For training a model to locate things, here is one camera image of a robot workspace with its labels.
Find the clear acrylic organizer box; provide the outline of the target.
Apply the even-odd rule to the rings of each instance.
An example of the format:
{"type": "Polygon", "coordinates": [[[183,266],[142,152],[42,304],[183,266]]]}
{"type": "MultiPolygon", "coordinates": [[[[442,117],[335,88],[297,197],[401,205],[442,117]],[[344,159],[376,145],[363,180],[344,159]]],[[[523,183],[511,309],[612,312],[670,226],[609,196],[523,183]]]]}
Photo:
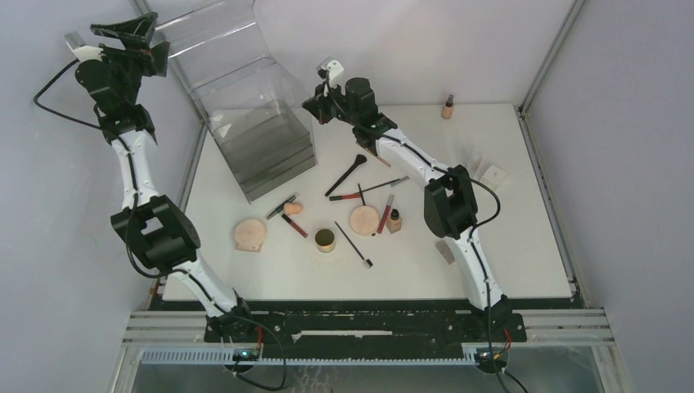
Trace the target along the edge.
{"type": "Polygon", "coordinates": [[[317,164],[304,85],[276,60],[253,1],[144,1],[169,62],[249,202],[317,164]]]}

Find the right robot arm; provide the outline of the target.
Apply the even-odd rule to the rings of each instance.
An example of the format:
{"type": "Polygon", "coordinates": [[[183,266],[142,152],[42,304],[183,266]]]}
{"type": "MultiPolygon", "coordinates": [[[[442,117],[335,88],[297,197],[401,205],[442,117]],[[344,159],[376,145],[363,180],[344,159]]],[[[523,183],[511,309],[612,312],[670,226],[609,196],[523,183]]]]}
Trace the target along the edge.
{"type": "Polygon", "coordinates": [[[349,124],[360,147],[398,167],[423,191],[423,218],[428,229],[447,244],[462,272],[471,304],[468,325],[475,338],[487,342],[524,341],[525,323],[493,276],[482,249],[479,207],[474,180],[462,165],[448,166],[418,147],[383,114],[365,78],[352,78],[344,87],[323,80],[303,102],[320,124],[340,120],[349,124]]]}

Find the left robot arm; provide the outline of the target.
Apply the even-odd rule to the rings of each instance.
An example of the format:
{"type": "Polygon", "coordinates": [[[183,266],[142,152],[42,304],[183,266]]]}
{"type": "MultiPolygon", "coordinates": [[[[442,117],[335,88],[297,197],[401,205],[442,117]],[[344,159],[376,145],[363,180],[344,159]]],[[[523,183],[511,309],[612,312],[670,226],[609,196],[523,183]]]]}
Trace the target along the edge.
{"type": "Polygon", "coordinates": [[[148,12],[90,26],[93,34],[117,39],[121,47],[87,45],[77,33],[65,37],[77,61],[75,78],[94,100],[98,128],[119,160],[124,197],[110,223],[141,275],[180,280],[205,308],[210,331],[222,340],[246,341],[259,333],[248,304],[205,262],[194,224],[155,185],[155,126],[137,96],[143,78],[167,75],[170,44],[152,42],[157,18],[148,12]]]}

